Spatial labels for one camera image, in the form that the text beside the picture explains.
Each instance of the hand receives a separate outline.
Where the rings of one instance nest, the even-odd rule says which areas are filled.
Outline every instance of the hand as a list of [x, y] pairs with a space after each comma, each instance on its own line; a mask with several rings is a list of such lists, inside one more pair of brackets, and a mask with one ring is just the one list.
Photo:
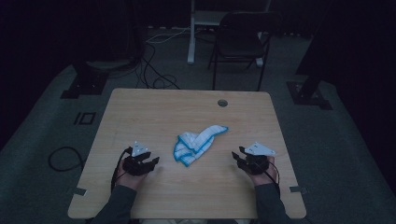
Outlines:
[[[273, 164], [275, 164], [275, 158], [274, 157], [267, 157], [268, 161], [271, 162], [270, 166], [266, 170], [268, 175], [270, 175], [274, 180], [276, 180], [276, 169]], [[274, 183], [268, 175], [265, 173], [262, 173], [260, 175], [247, 175], [250, 177], [251, 181], [253, 182], [254, 186], [259, 186], [259, 185], [264, 185], [264, 184], [272, 184]]]
[[137, 191], [143, 180], [148, 174], [145, 175], [130, 175], [122, 168], [124, 160], [121, 161], [117, 176], [119, 177], [116, 181], [117, 185], [123, 185], [127, 188], [134, 189]]

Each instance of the sleeve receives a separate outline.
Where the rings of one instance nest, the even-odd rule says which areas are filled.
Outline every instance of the sleeve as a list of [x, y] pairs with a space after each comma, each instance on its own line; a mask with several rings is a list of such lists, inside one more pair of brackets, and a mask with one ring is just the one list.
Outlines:
[[289, 224], [285, 206], [279, 198], [275, 184], [255, 187], [257, 216], [261, 224]]
[[93, 219], [91, 224], [118, 223], [126, 224], [131, 218], [131, 209], [134, 205], [136, 191], [121, 185], [111, 192], [110, 199], [105, 207]]

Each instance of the wire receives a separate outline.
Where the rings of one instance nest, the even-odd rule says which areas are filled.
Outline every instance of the wire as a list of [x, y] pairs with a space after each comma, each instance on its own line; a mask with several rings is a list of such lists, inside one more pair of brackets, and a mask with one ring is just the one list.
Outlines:
[[[171, 86], [175, 86], [177, 89], [181, 90], [181, 88], [176, 84], [177, 79], [174, 76], [171, 75], [161, 75], [151, 64], [151, 60], [153, 59], [155, 55], [155, 47], [147, 43], [149, 47], [152, 48], [153, 52], [150, 55], [149, 59], [146, 60], [143, 58], [143, 61], [146, 63], [145, 68], [143, 69], [143, 74], [140, 75], [139, 80], [146, 85], [147, 89], [165, 89]], [[147, 71], [148, 68], [150, 68], [158, 77], [154, 79], [153, 83], [149, 85], [148, 79], [147, 79]], [[163, 85], [161, 87], [158, 86], [158, 83], [161, 82]]]
[[[55, 167], [55, 166], [52, 164], [52, 157], [53, 157], [53, 155], [55, 155], [55, 153], [57, 153], [57, 152], [59, 152], [59, 151], [61, 151], [61, 150], [65, 150], [65, 149], [70, 149], [70, 150], [72, 150], [72, 151], [78, 156], [79, 164], [73, 165], [73, 166], [71, 166], [71, 167], [69, 167], [69, 168], [66, 168], [66, 169], [57, 168], [57, 167]], [[52, 170], [57, 171], [57, 172], [71, 171], [71, 170], [76, 169], [76, 168], [78, 168], [78, 167], [81, 167], [81, 172], [82, 172], [82, 170], [84, 169], [85, 161], [81, 158], [81, 155], [78, 153], [78, 151], [77, 151], [75, 148], [73, 148], [73, 147], [60, 147], [60, 148], [57, 148], [55, 151], [51, 152], [51, 153], [49, 154], [49, 157], [48, 157], [48, 164], [49, 164], [49, 167], [50, 167]]]
[[116, 166], [116, 168], [114, 169], [113, 176], [111, 176], [110, 191], [113, 191], [113, 189], [116, 187], [116, 181], [117, 181], [120, 177], [122, 177], [123, 175], [126, 174], [126, 172], [125, 172], [125, 173], [123, 173], [122, 175], [117, 176], [117, 174], [119, 173], [119, 167], [120, 167], [120, 164], [121, 164], [121, 161], [122, 161], [122, 157], [124, 156], [125, 153], [130, 153], [130, 154], [131, 154], [131, 153], [132, 153], [132, 148], [131, 148], [131, 147], [128, 147], [128, 148], [126, 148], [126, 149], [124, 149], [124, 150], [122, 151], [122, 153], [121, 153], [121, 155], [120, 155], [120, 158], [119, 158], [119, 161], [117, 161], [117, 166]]
[[127, 172], [125, 171], [122, 175], [119, 175], [117, 178], [116, 178], [116, 181], [118, 180], [118, 179], [120, 179], [123, 175], [125, 175]]
[[[166, 41], [168, 41], [168, 40], [170, 40], [170, 39], [172, 39], [172, 38], [174, 38], [174, 37], [176, 37], [176, 36], [178, 36], [178, 35], [184, 34], [184, 32], [186, 32], [186, 30], [189, 29], [189, 28], [190, 28], [190, 26], [184, 28], [181, 32], [179, 32], [179, 33], [177, 33], [177, 34], [160, 34], [160, 35], [155, 35], [155, 36], [151, 37], [150, 39], [146, 40], [146, 43], [149, 43], [149, 44], [162, 44], [162, 43], [165, 43]], [[168, 38], [166, 38], [165, 40], [163, 40], [163, 41], [158, 41], [158, 42], [153, 42], [153, 41], [151, 41], [152, 39], [158, 38], [158, 37], [160, 37], [160, 36], [168, 36], [168, 35], [170, 35], [170, 36], [169, 36]]]
[[277, 173], [277, 184], [279, 184], [280, 183], [280, 175], [279, 175], [279, 171], [277, 170], [277, 168], [276, 168], [276, 166], [273, 164], [273, 163], [271, 163], [270, 161], [268, 161], [271, 165], [273, 165], [274, 166], [274, 168], [275, 168], [275, 170], [276, 170], [276, 173]]
[[139, 73], [137, 73], [137, 69], [136, 70], [134, 70], [134, 73], [136, 74], [136, 77], [137, 77], [137, 82], [136, 82], [136, 85], [134, 86], [134, 88], [136, 89], [137, 88], [137, 86], [139, 85], [139, 82], [140, 82], [140, 78], [141, 78], [141, 76], [142, 76], [142, 72], [143, 72], [143, 65], [142, 65], [142, 63], [140, 62], [140, 64], [139, 64], [139, 68], [140, 68], [140, 71], [139, 71]]
[[268, 174], [268, 172], [264, 171], [264, 173], [271, 179], [271, 181], [272, 181], [274, 184], [279, 184], [279, 183], [276, 183], [276, 181], [270, 176], [270, 174]]

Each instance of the light blue cloth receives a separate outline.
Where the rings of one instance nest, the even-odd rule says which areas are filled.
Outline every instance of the light blue cloth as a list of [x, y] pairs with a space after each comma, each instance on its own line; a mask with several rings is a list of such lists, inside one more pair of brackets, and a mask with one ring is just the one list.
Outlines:
[[201, 133], [183, 133], [177, 137], [177, 143], [174, 148], [174, 157], [176, 161], [181, 161], [188, 167], [193, 161], [197, 160], [206, 152], [215, 136], [228, 131], [228, 127], [213, 125]]

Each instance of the cable on floor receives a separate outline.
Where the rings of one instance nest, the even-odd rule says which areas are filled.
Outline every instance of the cable on floor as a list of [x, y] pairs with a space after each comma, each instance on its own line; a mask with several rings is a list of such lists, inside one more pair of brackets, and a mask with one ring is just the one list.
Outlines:
[[[69, 167], [69, 168], [58, 168], [58, 167], [56, 167], [56, 166], [53, 164], [53, 162], [52, 162], [52, 157], [53, 157], [53, 155], [55, 155], [56, 153], [58, 153], [58, 152], [60, 152], [60, 151], [63, 151], [63, 150], [66, 150], [66, 149], [73, 151], [73, 152], [78, 156], [79, 164], [73, 165], [73, 166], [71, 166], [71, 167]], [[49, 164], [49, 167], [50, 167], [52, 170], [56, 171], [56, 172], [71, 171], [71, 170], [74, 170], [74, 169], [76, 169], [76, 168], [78, 168], [78, 167], [81, 168], [81, 172], [82, 172], [82, 170], [84, 169], [85, 161], [86, 161], [86, 160], [83, 160], [83, 159], [81, 158], [81, 155], [79, 154], [79, 152], [78, 152], [75, 148], [73, 148], [73, 147], [59, 147], [59, 148], [57, 148], [56, 150], [54, 150], [53, 152], [51, 152], [51, 153], [49, 154], [49, 157], [48, 157], [48, 164]]]
[[[190, 26], [184, 28], [181, 32], [176, 33], [176, 34], [160, 34], [160, 35], [155, 35], [155, 36], [149, 38], [148, 40], [146, 40], [146, 43], [149, 43], [149, 44], [162, 44], [162, 43], [165, 43], [166, 41], [168, 41], [168, 40], [170, 40], [170, 39], [172, 39], [172, 38], [174, 38], [174, 37], [176, 37], [176, 36], [178, 36], [178, 35], [183, 35], [184, 32], [186, 32], [186, 30], [189, 29], [189, 28], [190, 28]], [[163, 36], [167, 37], [167, 38], [166, 38], [165, 40], [163, 40], [163, 41], [151, 41], [152, 39], [156, 39], [156, 38], [163, 37]]]
[[[143, 70], [143, 74], [142, 76], [140, 76], [140, 81], [146, 85], [147, 89], [165, 89], [165, 88], [169, 88], [171, 86], [176, 87], [178, 90], [181, 90], [181, 88], [176, 84], [177, 79], [176, 77], [172, 76], [172, 75], [162, 75], [160, 74], [152, 65], [151, 65], [151, 60], [153, 59], [154, 55], [155, 55], [155, 47], [150, 45], [150, 43], [147, 43], [147, 46], [151, 47], [153, 52], [150, 55], [149, 59], [146, 60], [145, 58], [143, 58], [143, 61], [146, 63], [145, 68]], [[150, 68], [158, 77], [156, 79], [154, 79], [154, 81], [152, 82], [152, 84], [150, 85], [147, 79], [147, 71], [148, 68]]]
[[137, 69], [136, 70], [134, 70], [134, 73], [135, 73], [135, 75], [136, 75], [136, 78], [137, 78], [137, 82], [136, 82], [136, 85], [134, 86], [134, 88], [135, 89], [137, 89], [137, 86], [139, 85], [139, 82], [140, 82], [140, 78], [142, 77], [142, 73], [143, 73], [143, 64], [140, 62], [140, 64], [139, 64], [139, 72], [137, 72]]

